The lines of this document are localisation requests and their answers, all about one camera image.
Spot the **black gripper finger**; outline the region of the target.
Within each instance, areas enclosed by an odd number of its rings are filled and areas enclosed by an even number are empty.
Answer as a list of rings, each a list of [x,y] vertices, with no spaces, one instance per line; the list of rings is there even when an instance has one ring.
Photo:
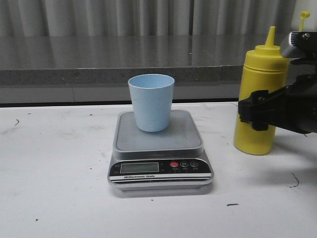
[[[255,131],[268,130],[270,125],[291,130],[286,93],[286,86],[271,93],[268,90],[252,92],[247,99],[238,102],[239,120],[250,124]]]

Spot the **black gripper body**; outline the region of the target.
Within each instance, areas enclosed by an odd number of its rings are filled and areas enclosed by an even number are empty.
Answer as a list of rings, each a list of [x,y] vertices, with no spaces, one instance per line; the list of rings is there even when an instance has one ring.
[[[310,64],[314,73],[299,75],[293,84],[283,87],[282,128],[300,134],[317,131],[317,63]]]

